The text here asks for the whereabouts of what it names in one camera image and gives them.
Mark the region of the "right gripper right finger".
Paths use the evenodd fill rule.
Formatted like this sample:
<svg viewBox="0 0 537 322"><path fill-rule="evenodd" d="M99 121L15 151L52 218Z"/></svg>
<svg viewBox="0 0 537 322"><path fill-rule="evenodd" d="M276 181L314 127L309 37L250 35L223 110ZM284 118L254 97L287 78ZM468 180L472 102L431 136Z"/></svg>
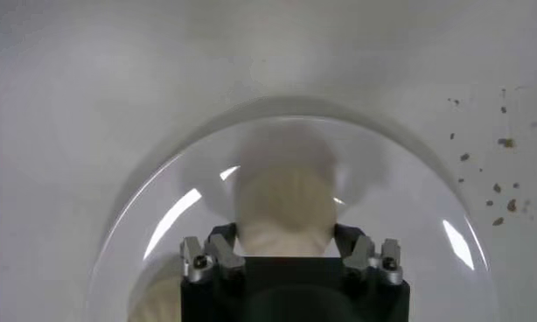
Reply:
<svg viewBox="0 0 537 322"><path fill-rule="evenodd" d="M342 224L334 226L333 238L344 266L362 280L367 280L369 274L374 272L382 284L403 283L401 247L397 240L386 239L378 253L373 240L360 228Z"/></svg>

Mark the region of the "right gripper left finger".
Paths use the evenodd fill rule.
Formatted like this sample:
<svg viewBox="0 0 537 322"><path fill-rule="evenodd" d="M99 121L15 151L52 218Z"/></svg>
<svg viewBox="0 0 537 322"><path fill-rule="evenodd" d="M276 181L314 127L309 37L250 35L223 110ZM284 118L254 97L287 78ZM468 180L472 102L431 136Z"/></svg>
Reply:
<svg viewBox="0 0 537 322"><path fill-rule="evenodd" d="M235 223L214 227L203 244L196 236L185 237L180 244L184 280L206 283L213 279L215 272L228 281L241 279L246 260L234 253L236 239Z"/></svg>

